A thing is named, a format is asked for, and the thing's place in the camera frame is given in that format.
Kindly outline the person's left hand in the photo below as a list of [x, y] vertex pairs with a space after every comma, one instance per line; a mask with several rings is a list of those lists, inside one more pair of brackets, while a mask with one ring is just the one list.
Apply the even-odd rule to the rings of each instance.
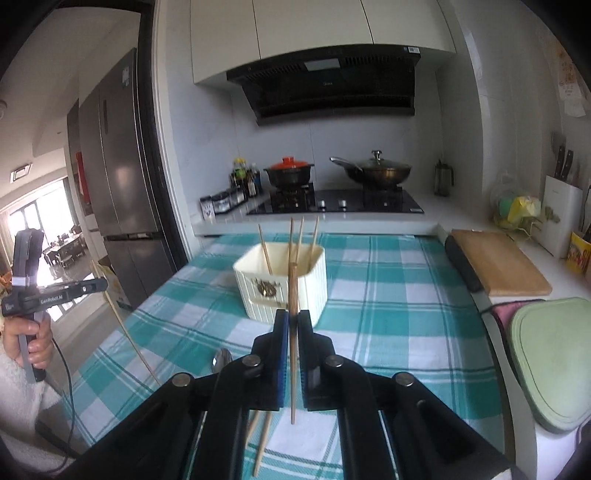
[[2, 342], [6, 355], [23, 366], [22, 352], [19, 346], [19, 336], [32, 336], [28, 344], [28, 360], [36, 369], [45, 370], [52, 360], [54, 347], [51, 331], [51, 317], [43, 313], [42, 320], [37, 323], [22, 317], [8, 317], [4, 319]]

